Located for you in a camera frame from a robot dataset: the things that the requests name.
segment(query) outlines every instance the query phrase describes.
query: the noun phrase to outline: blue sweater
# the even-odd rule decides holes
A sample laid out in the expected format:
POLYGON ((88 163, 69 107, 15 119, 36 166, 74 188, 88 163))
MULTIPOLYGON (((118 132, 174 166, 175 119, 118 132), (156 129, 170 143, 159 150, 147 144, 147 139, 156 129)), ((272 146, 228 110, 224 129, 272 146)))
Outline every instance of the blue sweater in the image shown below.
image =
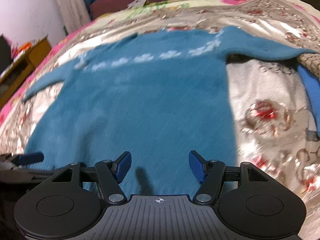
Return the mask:
POLYGON ((199 184, 188 166, 190 150, 236 164, 227 56, 283 60, 310 52, 233 26, 217 34, 135 34, 98 46, 46 74, 27 92, 26 100, 64 81, 25 152, 42 151, 44 162, 33 167, 54 169, 71 162, 94 165, 130 151, 132 167, 120 185, 125 194, 192 197, 199 184))
POLYGON ((302 82, 306 88, 309 96, 312 113, 317 125, 317 133, 320 137, 320 82, 319 79, 313 75, 305 67, 299 65, 298 73, 302 79, 302 82))

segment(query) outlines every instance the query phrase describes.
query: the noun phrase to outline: white curtain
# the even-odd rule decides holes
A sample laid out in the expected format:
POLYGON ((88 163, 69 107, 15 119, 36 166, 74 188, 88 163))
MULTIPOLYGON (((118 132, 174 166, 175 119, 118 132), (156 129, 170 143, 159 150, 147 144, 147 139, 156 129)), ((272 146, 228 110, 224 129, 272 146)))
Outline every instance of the white curtain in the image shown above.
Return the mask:
POLYGON ((83 0, 57 1, 68 33, 75 32, 91 21, 83 0))

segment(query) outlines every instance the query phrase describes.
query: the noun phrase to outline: metal screw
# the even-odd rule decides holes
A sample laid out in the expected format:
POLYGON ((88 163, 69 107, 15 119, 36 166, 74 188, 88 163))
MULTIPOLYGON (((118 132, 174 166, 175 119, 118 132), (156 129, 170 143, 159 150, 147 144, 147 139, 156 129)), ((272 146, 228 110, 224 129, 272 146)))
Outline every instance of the metal screw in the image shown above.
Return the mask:
POLYGON ((208 202, 211 200, 211 197, 208 194, 199 194, 196 196, 196 200, 200 202, 208 202))
POLYGON ((119 202, 123 199, 124 199, 124 197, 120 194, 112 194, 109 196, 109 200, 112 202, 119 202))

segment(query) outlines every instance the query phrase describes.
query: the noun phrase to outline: blue handle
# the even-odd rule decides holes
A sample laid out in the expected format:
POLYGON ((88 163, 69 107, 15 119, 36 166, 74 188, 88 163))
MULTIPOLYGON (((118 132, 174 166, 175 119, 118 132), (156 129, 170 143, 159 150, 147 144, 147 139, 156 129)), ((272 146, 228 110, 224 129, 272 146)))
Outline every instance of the blue handle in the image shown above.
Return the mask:
POLYGON ((30 154, 21 154, 16 159, 14 159, 13 164, 20 165, 29 165, 33 163, 39 163, 44 160, 44 155, 42 152, 30 153, 30 154))
POLYGON ((202 162, 192 153, 192 151, 189 153, 189 166, 192 170, 194 176, 199 182, 204 182, 205 179, 205 173, 203 170, 203 164, 202 162))
POLYGON ((131 153, 126 152, 126 156, 118 163, 116 174, 114 175, 118 183, 121 183, 124 177, 127 175, 131 167, 131 162, 132 162, 131 153))

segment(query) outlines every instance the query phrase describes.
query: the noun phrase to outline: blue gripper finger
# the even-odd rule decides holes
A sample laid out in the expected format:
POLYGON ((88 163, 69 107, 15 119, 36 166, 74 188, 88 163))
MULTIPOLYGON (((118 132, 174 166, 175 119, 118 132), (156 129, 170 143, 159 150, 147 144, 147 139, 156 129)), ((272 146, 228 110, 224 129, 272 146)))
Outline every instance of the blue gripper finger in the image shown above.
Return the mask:
POLYGON ((13 160, 13 164, 16 166, 20 165, 29 165, 33 163, 39 163, 44 160, 44 155, 42 152, 30 153, 30 154, 21 154, 15 160, 13 160))
POLYGON ((196 176, 197 181, 201 183, 204 182, 205 179, 203 161, 204 159, 196 151, 191 151, 189 153, 190 169, 192 170, 194 176, 196 176))
POLYGON ((124 152, 118 159, 114 161, 115 174, 114 177, 118 183, 124 180, 131 167, 131 153, 124 152))

